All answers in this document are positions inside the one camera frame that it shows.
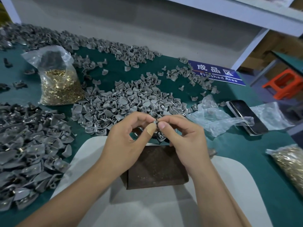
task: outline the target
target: right hand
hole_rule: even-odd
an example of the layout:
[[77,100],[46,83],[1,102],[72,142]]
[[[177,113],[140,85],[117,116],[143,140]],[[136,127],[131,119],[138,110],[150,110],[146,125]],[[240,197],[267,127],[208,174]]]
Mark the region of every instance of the right hand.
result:
[[[182,115],[168,115],[158,119],[158,128],[169,139],[177,155],[191,175],[210,162],[204,129]],[[175,132],[177,128],[182,136]]]

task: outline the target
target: forearm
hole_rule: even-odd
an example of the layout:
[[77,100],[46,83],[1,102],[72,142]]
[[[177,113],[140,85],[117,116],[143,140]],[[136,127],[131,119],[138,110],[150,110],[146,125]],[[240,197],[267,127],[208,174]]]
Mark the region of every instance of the forearm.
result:
[[212,166],[201,164],[191,173],[204,227],[242,227],[234,206]]
[[95,164],[18,227],[77,226],[102,192],[115,180],[101,164]]

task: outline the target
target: green workbench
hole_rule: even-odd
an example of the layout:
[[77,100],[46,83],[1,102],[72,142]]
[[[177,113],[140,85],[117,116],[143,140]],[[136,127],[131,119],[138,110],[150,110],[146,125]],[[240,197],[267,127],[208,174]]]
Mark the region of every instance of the green workbench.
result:
[[[6,83],[11,87],[9,91],[0,93],[0,102],[25,105],[27,102],[37,104],[40,99],[40,77],[37,74],[30,76],[23,74],[24,70],[32,67],[20,56],[22,52],[21,47],[6,52],[0,51],[0,61],[6,57],[8,61],[13,64],[13,67],[9,69],[5,68],[3,63],[0,64],[0,83]],[[100,53],[98,50],[89,50],[86,48],[81,48],[78,54],[82,57],[88,54],[90,59],[95,62],[104,61],[104,58],[107,59],[108,65],[104,65],[104,68],[108,69],[109,73],[106,76],[101,75],[102,68],[99,67],[90,72],[90,75],[94,79],[101,80],[102,83],[99,88],[105,91],[110,91],[115,87],[114,80],[122,80],[125,82],[138,80],[142,73],[157,73],[161,71],[161,68],[165,65],[168,70],[174,69],[177,65],[180,67],[184,66],[184,64],[180,63],[176,58],[162,56],[156,57],[154,61],[147,61],[146,64],[140,64],[140,68],[138,69],[132,68],[131,71],[125,72],[124,62],[116,61],[112,54]],[[79,78],[82,81],[81,71],[78,71]],[[182,102],[188,103],[189,106],[193,104],[190,96],[199,96],[199,101],[203,98],[200,93],[204,90],[201,89],[198,84],[192,87],[187,78],[179,76],[176,82],[166,79],[166,75],[159,78],[162,81],[158,86],[161,91],[168,93],[173,92],[175,98],[180,98]],[[14,89],[12,82],[19,82],[20,80],[27,83],[28,88]],[[214,95],[214,99],[218,103],[233,99],[243,99],[250,107],[262,104],[250,87],[219,81],[215,81],[214,83],[217,85],[218,90],[221,91],[219,94]],[[182,85],[184,85],[183,92],[178,90]],[[59,112],[64,112],[67,117],[71,116],[71,105],[48,108],[58,109]],[[68,158],[68,160],[71,161],[80,146],[89,139],[91,135],[86,134],[77,122],[69,120],[68,124],[72,126],[73,133],[77,134],[75,141],[72,143],[73,155]],[[266,149],[276,149],[281,146],[293,144],[294,141],[287,133],[284,131],[271,131],[262,136],[252,137],[245,133],[242,128],[232,127],[217,138],[209,134],[206,134],[206,136],[208,146],[215,148],[219,156],[240,162],[251,173],[259,188],[274,227],[303,226],[302,198],[274,161],[264,153]],[[0,213],[0,226],[15,226],[46,203],[52,193],[53,190],[44,192],[32,205],[24,210],[18,211],[14,208]]]

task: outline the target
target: mobile phone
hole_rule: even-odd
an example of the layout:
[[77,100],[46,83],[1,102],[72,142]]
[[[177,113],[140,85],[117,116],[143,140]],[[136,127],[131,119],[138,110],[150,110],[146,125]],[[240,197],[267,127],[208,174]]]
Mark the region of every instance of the mobile phone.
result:
[[231,100],[227,103],[227,106],[237,117],[250,116],[254,118],[254,126],[247,126],[247,124],[244,126],[244,129],[248,132],[249,135],[262,135],[268,132],[267,127],[261,122],[261,120],[243,100]]

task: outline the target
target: crumpled plastic wrap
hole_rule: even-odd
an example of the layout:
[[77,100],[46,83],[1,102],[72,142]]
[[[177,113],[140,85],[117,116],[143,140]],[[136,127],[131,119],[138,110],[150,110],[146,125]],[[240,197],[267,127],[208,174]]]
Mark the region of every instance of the crumpled plastic wrap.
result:
[[42,90],[39,103],[50,106],[65,105],[76,103],[85,97],[72,65],[74,59],[61,46],[46,46],[23,53],[22,56],[38,69]]
[[233,125],[242,126],[243,122],[248,126],[255,124],[253,117],[230,117],[223,110],[219,109],[212,95],[205,96],[202,102],[198,104],[198,110],[187,115],[187,118],[202,126],[213,137],[225,133]]
[[282,130],[294,126],[280,111],[277,102],[265,103],[250,109],[259,117],[268,130]]
[[266,153],[273,157],[303,196],[303,150],[294,144],[280,147],[277,150],[267,149]]

